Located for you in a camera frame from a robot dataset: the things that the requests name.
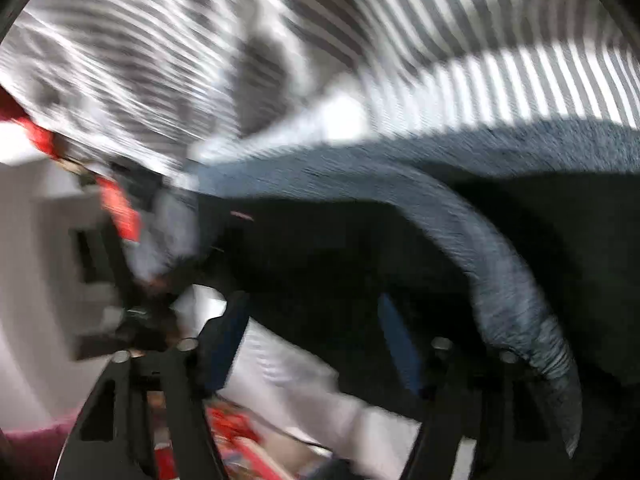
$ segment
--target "red tag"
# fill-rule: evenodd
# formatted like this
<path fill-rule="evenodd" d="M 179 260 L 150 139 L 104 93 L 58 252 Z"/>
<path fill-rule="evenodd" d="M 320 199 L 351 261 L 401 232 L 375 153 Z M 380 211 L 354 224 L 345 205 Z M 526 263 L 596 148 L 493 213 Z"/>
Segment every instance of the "red tag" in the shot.
<path fill-rule="evenodd" d="M 102 207 L 110 213 L 120 237 L 134 242 L 139 241 L 140 215 L 131 207 L 120 186 L 113 180 L 101 176 L 96 180 L 100 186 Z"/>
<path fill-rule="evenodd" d="M 159 480 L 174 480 L 178 477 L 175 469 L 174 450 L 171 446 L 157 447 L 154 451 L 158 465 Z"/>
<path fill-rule="evenodd" d="M 54 145 L 53 132 L 38 126 L 28 117 L 14 119 L 14 122 L 20 124 L 20 126 L 24 128 L 31 143 L 42 153 L 49 155 L 53 160 L 58 160 L 60 158 L 60 155 L 57 153 Z"/>
<path fill-rule="evenodd" d="M 255 442 L 260 442 L 260 437 L 251 429 L 249 417 L 244 413 L 228 413 L 218 408 L 207 408 L 209 426 L 218 435 L 229 441 L 243 436 Z"/>

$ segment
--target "red object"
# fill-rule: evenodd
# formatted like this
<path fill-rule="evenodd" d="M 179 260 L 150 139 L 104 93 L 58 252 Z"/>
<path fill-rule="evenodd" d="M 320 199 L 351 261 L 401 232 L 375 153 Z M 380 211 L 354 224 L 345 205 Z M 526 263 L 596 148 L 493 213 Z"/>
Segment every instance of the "red object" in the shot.
<path fill-rule="evenodd" d="M 171 446 L 157 447 L 154 452 L 156 454 L 159 480 L 174 480 L 174 478 L 178 478 L 174 462 L 174 450 Z"/>
<path fill-rule="evenodd" d="M 140 240 L 140 215 L 131 207 L 120 186 L 102 176 L 96 178 L 100 186 L 102 206 L 110 213 L 118 234 L 125 240 Z"/>
<path fill-rule="evenodd" d="M 260 437 L 251 429 L 249 418 L 244 413 L 229 413 L 219 408 L 207 408 L 209 426 L 214 433 L 232 441 L 238 437 L 260 442 Z"/>
<path fill-rule="evenodd" d="M 27 117 L 27 112 L 0 86 L 0 121 L 12 121 L 23 117 Z"/>
<path fill-rule="evenodd" d="M 60 154 L 56 151 L 54 144 L 54 134 L 49 130 L 38 126 L 28 117 L 22 117 L 14 119 L 14 123 L 20 124 L 24 128 L 27 137 L 31 143 L 38 148 L 42 153 L 46 153 L 53 160 L 58 160 Z"/>

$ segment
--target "white surface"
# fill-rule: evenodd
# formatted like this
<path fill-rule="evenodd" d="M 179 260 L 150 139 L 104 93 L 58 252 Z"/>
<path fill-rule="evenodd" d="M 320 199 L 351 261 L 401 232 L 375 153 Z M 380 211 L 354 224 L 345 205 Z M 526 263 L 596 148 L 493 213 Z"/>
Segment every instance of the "white surface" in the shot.
<path fill-rule="evenodd" d="M 451 480 L 466 480 L 471 475 L 471 467 L 476 453 L 476 441 L 472 438 L 462 438 L 458 444 L 456 464 L 451 473 Z"/>
<path fill-rule="evenodd" d="M 46 158 L 44 153 L 37 150 L 24 133 L 23 127 L 10 122 L 0 122 L 0 164 L 17 166 L 32 160 Z"/>
<path fill-rule="evenodd" d="M 36 194 L 46 198 L 62 198 L 82 193 L 78 178 L 53 161 L 42 164 L 42 176 Z"/>
<path fill-rule="evenodd" d="M 312 438 L 311 436 L 306 434 L 304 431 L 300 430 L 300 428 L 285 428 L 284 431 L 286 433 L 289 433 L 290 435 L 295 436 L 296 438 L 299 438 L 300 440 L 304 440 L 305 442 L 313 442 L 315 444 L 320 444 L 316 439 Z M 323 447 L 310 446 L 309 449 L 311 449 L 311 451 L 314 452 L 316 455 L 324 456 L 326 458 L 330 458 L 332 455 L 331 451 Z"/>
<path fill-rule="evenodd" d="M 418 431 L 414 420 L 338 392 L 334 370 L 253 321 L 221 393 L 279 428 L 298 428 L 374 480 L 400 476 Z"/>
<path fill-rule="evenodd" d="M 105 360 L 72 362 L 44 280 L 34 228 L 49 161 L 0 166 L 0 428 L 30 430 L 79 408 Z"/>
<path fill-rule="evenodd" d="M 225 298 L 215 288 L 193 285 L 196 301 L 195 322 L 198 332 L 209 319 L 220 317 L 226 309 Z"/>

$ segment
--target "dark fabric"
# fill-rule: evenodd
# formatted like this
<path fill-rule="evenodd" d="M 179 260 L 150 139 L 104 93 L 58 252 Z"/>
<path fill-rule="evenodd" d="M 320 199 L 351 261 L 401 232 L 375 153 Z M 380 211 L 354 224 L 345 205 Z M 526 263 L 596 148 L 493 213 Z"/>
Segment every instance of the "dark fabric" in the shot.
<path fill-rule="evenodd" d="M 394 206 L 464 272 L 482 339 L 511 349 L 546 377 L 547 400 L 572 450 L 580 387 L 556 318 L 513 243 L 454 187 L 552 171 L 626 173 L 637 169 L 639 148 L 632 130 L 563 121 L 387 139 L 193 171 L 199 191 L 217 197 Z"/>
<path fill-rule="evenodd" d="M 247 291 L 252 318 L 327 362 L 343 393 L 419 420 L 420 400 L 399 381 L 378 322 L 381 283 L 369 258 L 377 231 L 370 220 L 378 209 L 201 195 L 202 250 L 214 246 L 223 259 L 205 270 L 213 278 L 206 285 L 223 294 Z M 441 273 L 431 275 L 444 290 L 436 278 Z"/>

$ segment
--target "white wall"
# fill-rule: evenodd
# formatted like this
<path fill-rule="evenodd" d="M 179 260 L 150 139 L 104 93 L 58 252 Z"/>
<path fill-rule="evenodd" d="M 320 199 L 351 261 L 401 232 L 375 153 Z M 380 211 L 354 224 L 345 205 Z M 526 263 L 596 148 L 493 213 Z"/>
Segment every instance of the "white wall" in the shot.
<path fill-rule="evenodd" d="M 0 163 L 2 164 L 16 166 L 46 157 L 31 144 L 23 127 L 18 124 L 1 121 L 0 137 L 2 137 L 2 150 L 0 150 Z"/>
<path fill-rule="evenodd" d="M 39 196 L 78 192 L 52 162 L 0 164 L 0 427 L 47 424 L 82 405 L 105 359 L 72 362 L 44 280 L 35 221 Z"/>

